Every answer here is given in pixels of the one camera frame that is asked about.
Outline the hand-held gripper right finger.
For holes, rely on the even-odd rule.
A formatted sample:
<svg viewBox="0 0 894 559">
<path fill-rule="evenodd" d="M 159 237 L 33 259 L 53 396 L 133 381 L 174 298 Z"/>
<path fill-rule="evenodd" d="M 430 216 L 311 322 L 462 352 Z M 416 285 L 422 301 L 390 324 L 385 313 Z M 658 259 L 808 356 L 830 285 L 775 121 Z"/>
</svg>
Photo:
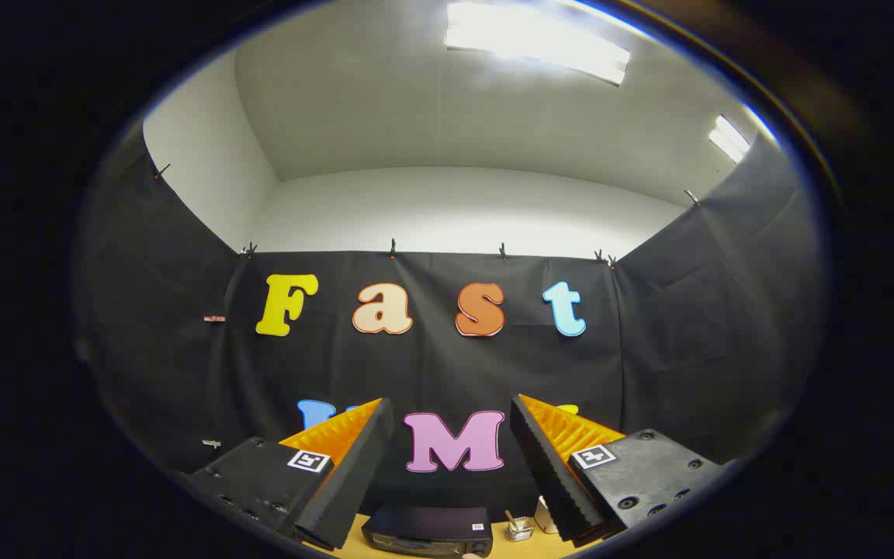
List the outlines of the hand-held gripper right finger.
<svg viewBox="0 0 894 559">
<path fill-rule="evenodd" d="M 642 530 L 725 478 L 725 467 L 655 429 L 621 434 L 518 395 L 511 429 L 558 534 L 575 547 Z"/>
</svg>

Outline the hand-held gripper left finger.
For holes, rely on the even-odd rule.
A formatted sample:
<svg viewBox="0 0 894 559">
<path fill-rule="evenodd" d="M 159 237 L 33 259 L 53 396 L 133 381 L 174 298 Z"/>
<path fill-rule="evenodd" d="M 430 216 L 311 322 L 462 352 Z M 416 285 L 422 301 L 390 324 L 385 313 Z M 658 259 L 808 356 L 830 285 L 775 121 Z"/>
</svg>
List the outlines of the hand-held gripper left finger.
<svg viewBox="0 0 894 559">
<path fill-rule="evenodd" d="M 252 436 L 185 476 L 200 502 L 284 549 L 345 545 L 393 435 L 379 398 L 284 441 Z"/>
</svg>

